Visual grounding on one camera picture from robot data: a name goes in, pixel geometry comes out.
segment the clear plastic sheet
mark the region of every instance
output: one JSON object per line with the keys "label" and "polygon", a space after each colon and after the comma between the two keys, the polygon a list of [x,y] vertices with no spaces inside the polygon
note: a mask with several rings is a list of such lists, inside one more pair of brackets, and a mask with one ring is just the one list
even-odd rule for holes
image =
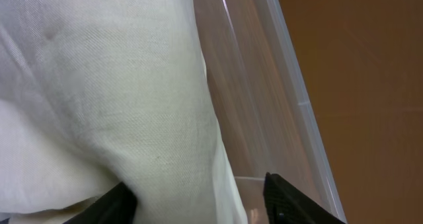
{"label": "clear plastic sheet", "polygon": [[213,104],[250,223],[267,223],[265,172],[282,175],[346,221],[279,1],[194,6]]}

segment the wooden surface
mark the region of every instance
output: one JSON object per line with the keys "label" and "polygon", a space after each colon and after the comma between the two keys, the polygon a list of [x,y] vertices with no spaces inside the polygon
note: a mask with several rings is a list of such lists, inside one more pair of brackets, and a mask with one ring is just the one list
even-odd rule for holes
{"label": "wooden surface", "polygon": [[[258,0],[194,0],[229,162],[238,185],[243,185],[243,201],[250,200],[244,196],[245,187],[256,187],[250,177],[276,172],[330,210],[315,161],[301,138],[302,125],[295,119],[297,102],[290,99],[281,79],[276,63],[280,55],[272,47],[274,38],[266,30],[265,15],[259,13],[261,6]],[[255,198],[262,198],[261,191]]]}
{"label": "wooden surface", "polygon": [[423,223],[423,0],[280,0],[350,224]]}

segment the white cloth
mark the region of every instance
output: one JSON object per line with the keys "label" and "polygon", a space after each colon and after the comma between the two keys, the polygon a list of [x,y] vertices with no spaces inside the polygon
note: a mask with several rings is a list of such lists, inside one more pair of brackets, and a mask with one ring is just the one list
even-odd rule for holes
{"label": "white cloth", "polygon": [[246,223],[201,65],[192,0],[0,0],[0,212]]}

